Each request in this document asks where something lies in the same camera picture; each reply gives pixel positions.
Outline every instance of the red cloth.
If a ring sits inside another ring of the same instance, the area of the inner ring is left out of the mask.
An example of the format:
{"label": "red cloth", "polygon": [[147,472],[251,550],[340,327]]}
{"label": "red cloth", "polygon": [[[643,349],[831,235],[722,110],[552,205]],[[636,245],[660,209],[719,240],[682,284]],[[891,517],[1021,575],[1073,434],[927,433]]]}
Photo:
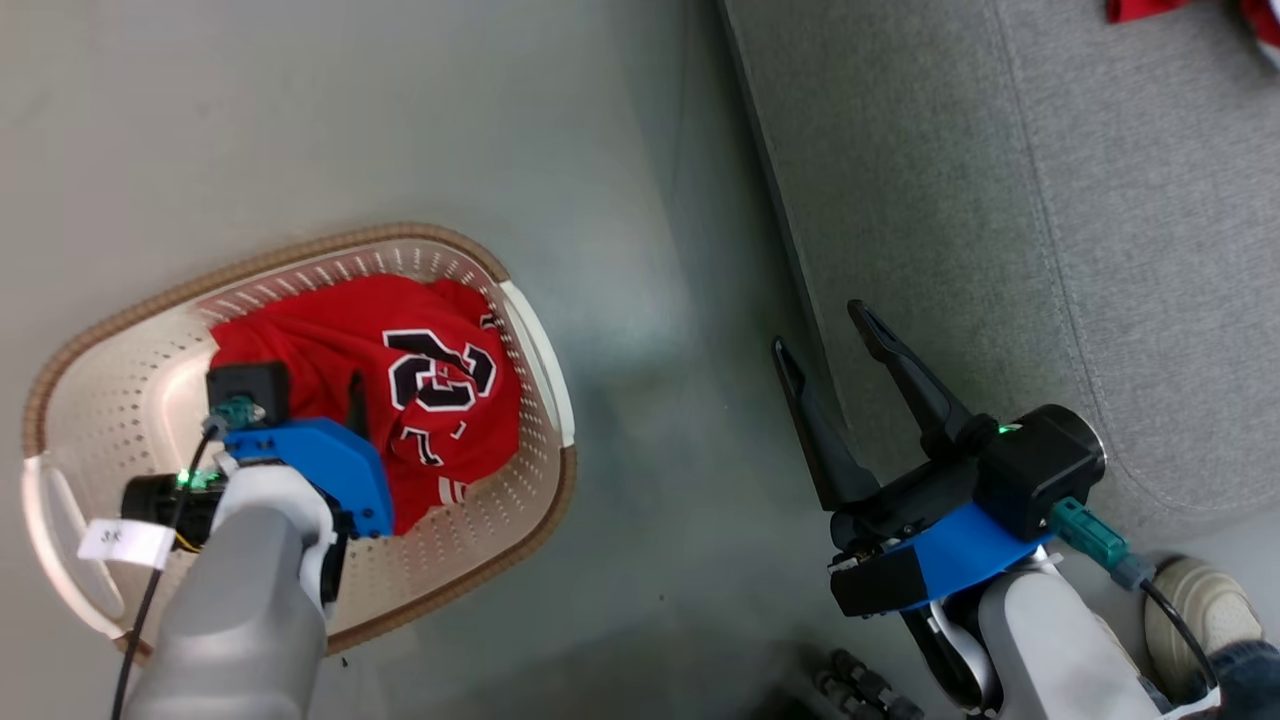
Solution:
{"label": "red cloth", "polygon": [[364,382],[394,533],[462,500],[520,445],[520,382],[483,295],[453,281],[372,275],[273,302],[212,329],[212,366],[282,360],[296,418],[347,420]]}
{"label": "red cloth", "polygon": [[[1107,19],[1112,23],[1140,20],[1176,10],[1192,0],[1107,0]],[[1280,64],[1280,20],[1272,0],[1240,0],[1240,12],[1253,26],[1258,46],[1271,61]]]}
{"label": "red cloth", "polygon": [[1114,23],[1140,20],[1176,10],[1192,0],[1107,0],[1107,19]]}

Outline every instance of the sofa cushion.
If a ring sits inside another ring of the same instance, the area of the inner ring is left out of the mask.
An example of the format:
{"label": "sofa cushion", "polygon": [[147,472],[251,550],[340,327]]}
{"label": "sofa cushion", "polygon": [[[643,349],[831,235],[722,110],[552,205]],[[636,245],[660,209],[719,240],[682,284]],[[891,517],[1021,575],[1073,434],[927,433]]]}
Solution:
{"label": "sofa cushion", "polygon": [[860,297],[972,410],[1044,402],[1110,455],[1137,541],[1280,506],[1280,76],[1198,3],[724,0],[854,446],[920,462],[845,313]]}

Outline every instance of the sneaker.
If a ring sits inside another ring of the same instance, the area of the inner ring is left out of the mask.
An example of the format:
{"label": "sneaker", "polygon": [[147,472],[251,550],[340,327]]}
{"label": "sneaker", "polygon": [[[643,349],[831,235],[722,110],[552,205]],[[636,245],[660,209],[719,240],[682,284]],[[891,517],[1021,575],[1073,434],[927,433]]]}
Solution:
{"label": "sneaker", "polygon": [[[1181,614],[1192,634],[1212,656],[1226,646],[1243,641],[1263,641],[1266,633],[1253,605],[1230,575],[1208,562],[1183,557],[1156,573],[1156,589]],[[1151,661],[1166,688],[1185,688],[1199,664],[1174,624],[1151,598],[1147,598],[1144,624]]]}

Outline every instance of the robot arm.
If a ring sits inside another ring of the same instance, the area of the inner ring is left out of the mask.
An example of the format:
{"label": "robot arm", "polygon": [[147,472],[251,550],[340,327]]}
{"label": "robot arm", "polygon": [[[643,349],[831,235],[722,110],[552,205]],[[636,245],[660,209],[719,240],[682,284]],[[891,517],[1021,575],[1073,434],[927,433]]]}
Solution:
{"label": "robot arm", "polygon": [[325,651],[321,493],[287,465],[230,474],[125,717],[305,717]]}
{"label": "robot arm", "polygon": [[174,475],[137,478],[125,492],[124,516],[207,541],[169,601],[124,717],[301,719],[347,541],[392,532],[387,477],[355,432],[288,418],[279,364],[224,366],[207,384],[206,432],[225,447],[225,486],[188,491],[183,518],[173,516]]}
{"label": "robot arm", "polygon": [[[1137,682],[1110,683],[1114,706],[1082,710],[1055,674],[1124,678],[1126,667],[1042,547],[1055,506],[1083,506],[1106,469],[1088,423],[1055,405],[1007,425],[970,413],[869,307],[855,300],[849,314],[911,410],[928,461],[881,487],[774,341],[818,497],[832,512],[838,552],[828,574],[844,614],[900,614],[938,684],[972,714],[1155,716]],[[1070,632],[1051,633],[1061,628]]]}

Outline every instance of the laundry basket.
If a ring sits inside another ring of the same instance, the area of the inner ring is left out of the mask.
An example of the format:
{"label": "laundry basket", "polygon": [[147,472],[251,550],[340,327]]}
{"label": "laundry basket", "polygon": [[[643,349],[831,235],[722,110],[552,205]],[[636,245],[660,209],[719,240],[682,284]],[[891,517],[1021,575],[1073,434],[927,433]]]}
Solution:
{"label": "laundry basket", "polygon": [[[316,240],[183,283],[68,342],[45,366],[23,421],[23,510],[54,587],[120,647],[150,569],[79,560],[86,521],[119,515],[134,475],[179,470],[207,414],[209,328],[287,296],[356,277],[452,278],[484,293],[520,377],[520,450],[475,483],[466,502],[434,509],[410,533],[347,546],[329,621],[329,652],[378,637],[474,589],[531,555],[564,515],[573,487],[573,414],[547,334],[507,270],[444,228],[394,224]],[[150,616],[193,556],[174,553]],[[157,621],[142,630],[142,653]]]}

